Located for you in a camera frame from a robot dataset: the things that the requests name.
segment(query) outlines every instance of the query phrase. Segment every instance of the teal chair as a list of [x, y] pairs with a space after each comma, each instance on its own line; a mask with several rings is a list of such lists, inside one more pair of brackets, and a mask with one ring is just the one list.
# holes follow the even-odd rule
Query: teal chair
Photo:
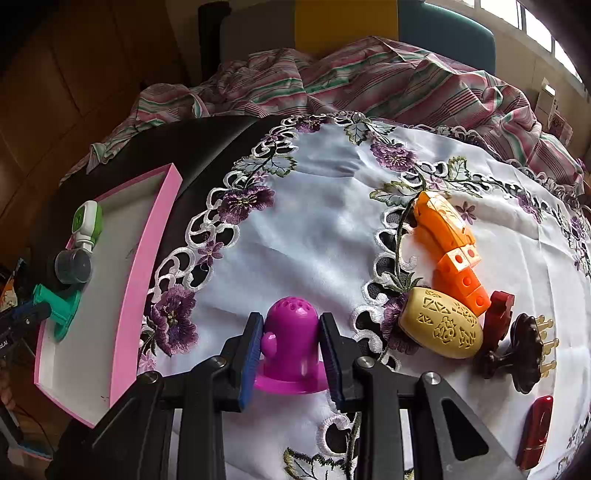
[[495, 74], [492, 32], [474, 20], [420, 0], [398, 0], [400, 41]]

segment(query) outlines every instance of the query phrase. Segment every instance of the metal screw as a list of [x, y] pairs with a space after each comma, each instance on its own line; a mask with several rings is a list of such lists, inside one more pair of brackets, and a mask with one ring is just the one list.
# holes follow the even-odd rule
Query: metal screw
[[221, 368], [224, 365], [226, 365], [226, 359], [221, 355], [213, 356], [209, 360], [212, 361], [218, 368]]
[[363, 368], [372, 368], [375, 365], [375, 360], [370, 356], [360, 356], [356, 362]]
[[423, 378], [430, 385], [437, 385], [441, 381], [441, 377], [435, 372], [427, 372], [423, 374]]
[[138, 378], [141, 380], [142, 383], [150, 384], [158, 380], [158, 373], [154, 371], [149, 371], [141, 374]]

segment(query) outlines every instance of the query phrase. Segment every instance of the striped fabric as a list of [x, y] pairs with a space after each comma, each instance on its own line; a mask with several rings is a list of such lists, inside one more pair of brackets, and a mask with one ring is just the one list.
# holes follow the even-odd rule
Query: striped fabric
[[368, 37], [321, 59], [292, 49], [250, 55], [194, 88], [157, 84], [130, 116], [93, 144], [69, 175], [106, 163], [137, 132], [209, 115], [296, 115], [359, 111], [406, 125], [474, 129], [504, 160], [582, 193], [582, 170], [541, 130], [525, 95], [502, 80], [426, 50]]

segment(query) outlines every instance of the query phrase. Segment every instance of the magenta bell-shaped object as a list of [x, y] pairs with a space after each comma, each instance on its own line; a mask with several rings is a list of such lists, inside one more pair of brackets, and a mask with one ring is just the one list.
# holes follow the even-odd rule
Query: magenta bell-shaped object
[[255, 387], [269, 393], [301, 395], [326, 390], [324, 364], [318, 360], [320, 327], [314, 307], [286, 297], [267, 313]]

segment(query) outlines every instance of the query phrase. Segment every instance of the black leather surface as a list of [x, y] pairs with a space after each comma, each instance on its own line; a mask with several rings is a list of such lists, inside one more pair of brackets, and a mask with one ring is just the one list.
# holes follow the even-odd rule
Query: black leather surface
[[133, 137], [106, 165], [88, 175], [84, 170], [76, 173], [58, 189], [35, 222], [30, 239], [33, 281], [55, 291], [64, 289], [53, 273], [53, 262], [66, 245], [72, 217], [83, 202], [142, 173], [174, 163], [183, 183], [160, 242], [158, 265], [171, 250], [185, 245], [186, 226], [204, 209], [209, 190], [221, 186], [232, 164], [248, 155], [281, 118], [221, 116], [152, 128]]

